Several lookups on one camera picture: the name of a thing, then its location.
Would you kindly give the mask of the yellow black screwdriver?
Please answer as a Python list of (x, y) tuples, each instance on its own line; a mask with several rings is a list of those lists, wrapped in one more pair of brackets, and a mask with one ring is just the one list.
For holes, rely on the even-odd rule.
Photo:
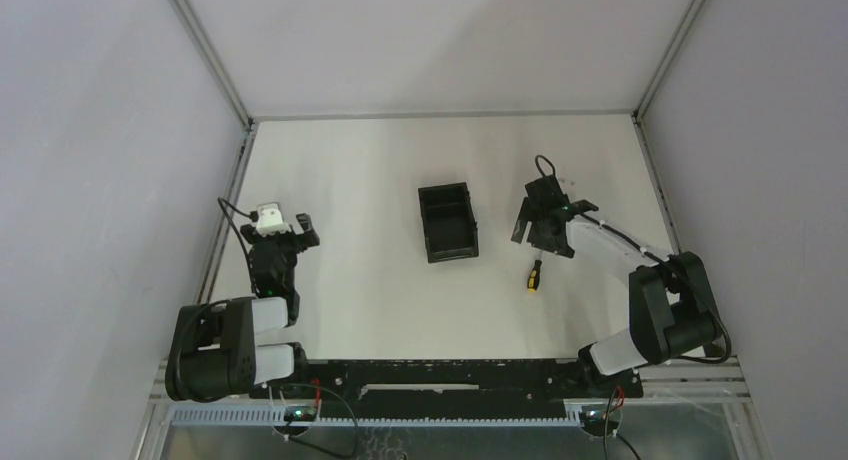
[(541, 283), (541, 270), (543, 265), (543, 251), (539, 250), (534, 258), (533, 265), (527, 276), (526, 288), (530, 293), (536, 293)]

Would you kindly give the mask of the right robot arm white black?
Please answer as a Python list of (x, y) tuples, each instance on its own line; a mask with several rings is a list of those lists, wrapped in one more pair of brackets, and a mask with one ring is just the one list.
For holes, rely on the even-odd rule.
[(722, 321), (699, 256), (672, 254), (640, 242), (595, 217), (587, 200), (571, 201), (552, 176), (525, 186), (512, 233), (543, 253), (565, 258), (591, 258), (627, 289), (627, 326), (578, 352), (575, 366), (587, 383), (672, 359), (692, 360), (692, 351), (717, 340), (722, 354), (700, 357), (700, 364), (721, 364), (732, 354), (732, 341)]

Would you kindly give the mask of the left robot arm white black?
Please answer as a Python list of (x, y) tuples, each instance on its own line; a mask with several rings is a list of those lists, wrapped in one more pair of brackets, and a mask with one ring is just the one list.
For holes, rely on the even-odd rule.
[(211, 403), (250, 393), (302, 370), (305, 353), (297, 342), (260, 345), (258, 336), (292, 327), (300, 314), (295, 287), (298, 257), (319, 245), (309, 215), (296, 217), (294, 232), (271, 209), (241, 227), (249, 244), (253, 294), (180, 309), (165, 370), (165, 389), (174, 401)]

